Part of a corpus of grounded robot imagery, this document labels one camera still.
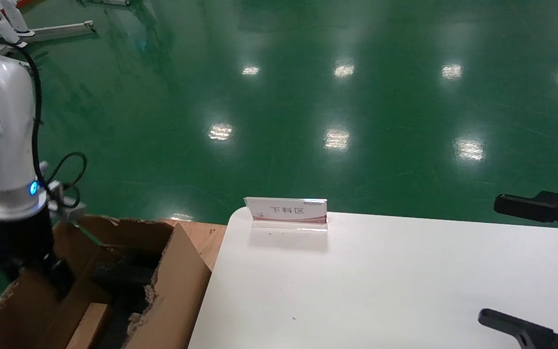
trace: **black cable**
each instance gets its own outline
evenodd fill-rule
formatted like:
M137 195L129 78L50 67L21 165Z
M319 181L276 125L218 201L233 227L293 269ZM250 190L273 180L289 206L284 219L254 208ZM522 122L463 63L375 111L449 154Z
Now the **black cable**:
M38 157L38 131L40 130L40 125L42 124L42 84L40 83L40 73L38 73L38 67L36 66L36 63L33 61L31 56L27 53L27 51L17 46L10 46L15 48L21 55L23 55L23 57L25 57L25 60L27 60L27 62L29 63L29 69L31 70L33 79L33 92L36 105L35 116L33 118L33 129L31 130L31 155L33 157L33 170L36 172L36 177L38 177L38 184L40 184L40 186L44 188L51 199L57 202L59 207L74 208L79 205L81 201L80 192L75 185L80 181L81 177L83 177L83 174L85 173L87 167L87 156L81 152L68 153L60 160L57 166L55 166L53 174L49 177L49 179L46 180L44 178L44 176L42 175L42 171L40 170L40 158ZM72 183L62 182L64 190L72 189L76 194L75 202L69 205L64 203L64 200L62 198L53 193L51 189L49 189L48 184L53 180L53 177L55 177L55 174L60 170L64 162L71 157L79 157L82 161L82 167L79 174Z

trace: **blue indicator light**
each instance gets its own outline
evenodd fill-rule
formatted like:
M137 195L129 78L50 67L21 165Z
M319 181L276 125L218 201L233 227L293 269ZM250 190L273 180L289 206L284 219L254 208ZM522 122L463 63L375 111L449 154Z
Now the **blue indicator light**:
M29 186L29 195L34 196L36 194L36 192L38 192L38 182L33 181L33 182L31 182L31 185Z

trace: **wooden board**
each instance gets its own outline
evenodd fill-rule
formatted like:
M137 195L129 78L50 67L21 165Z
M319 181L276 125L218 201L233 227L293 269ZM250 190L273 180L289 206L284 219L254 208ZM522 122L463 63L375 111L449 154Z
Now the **wooden board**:
M164 219L163 221L169 225L180 224L210 271L215 269L217 255L227 228L226 225L175 221L172 219Z
M90 349L95 339L109 322L110 309L107 304L90 303L66 349Z

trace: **white robotic arm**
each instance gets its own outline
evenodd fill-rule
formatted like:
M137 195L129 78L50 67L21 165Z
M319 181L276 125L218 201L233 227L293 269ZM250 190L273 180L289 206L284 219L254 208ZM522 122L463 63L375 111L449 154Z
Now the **white robotic arm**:
M33 158L35 108L27 70L0 59L0 269L9 280L20 268L36 270L63 297L74 277L53 252L47 191L38 185Z
M0 35L10 44L26 46L27 43L20 41L20 38L32 37L35 33L27 28L23 15L16 7L15 0L0 0L0 2Z

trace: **brown cardboard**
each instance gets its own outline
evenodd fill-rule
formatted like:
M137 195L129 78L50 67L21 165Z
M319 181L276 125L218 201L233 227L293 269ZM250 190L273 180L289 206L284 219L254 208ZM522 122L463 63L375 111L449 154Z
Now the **brown cardboard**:
M109 305L90 303L66 349L91 349L97 345L110 318Z
M221 249L225 230L228 226L201 222L174 221L171 219L163 219L162 222L172 226L180 224L188 235L188 238L193 242L195 249L199 251L201 258L210 268L210 271L215 269L217 256L219 256L219 250Z
M0 349L65 349L92 302L109 303L110 295L88 280L96 263L115 261L127 249L161 252L155 274L154 301L131 331L127 349L184 348L190 337L210 270L177 225L86 216L80 227L101 241L97 245L79 228L53 229L55 252L76 277L62 302L41 276L24 271L0 298Z

